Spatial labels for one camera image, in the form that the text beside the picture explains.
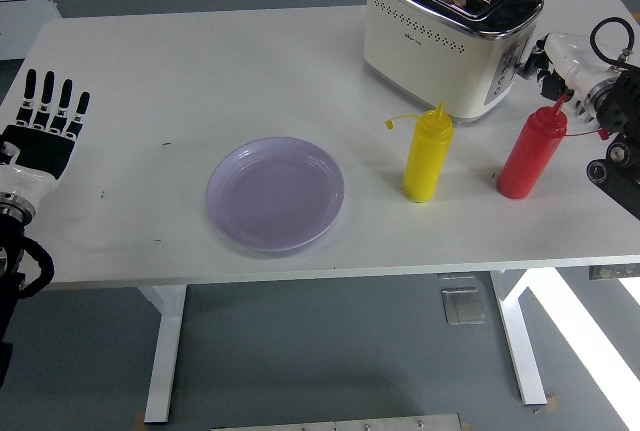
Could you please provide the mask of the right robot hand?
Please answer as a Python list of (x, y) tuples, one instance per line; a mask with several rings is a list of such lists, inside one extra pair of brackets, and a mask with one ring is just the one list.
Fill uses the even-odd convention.
[(552, 101), (562, 95), (590, 100), (608, 90), (619, 75), (596, 56), (586, 36), (562, 33), (538, 39), (516, 72), (535, 79), (540, 94)]

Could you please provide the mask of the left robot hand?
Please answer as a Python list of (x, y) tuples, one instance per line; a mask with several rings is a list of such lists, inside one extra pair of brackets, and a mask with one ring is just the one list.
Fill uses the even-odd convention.
[(1, 133), (1, 191), (32, 206), (57, 187), (82, 131), (90, 93), (73, 94), (73, 81), (55, 87), (55, 74), (26, 73), (15, 121)]

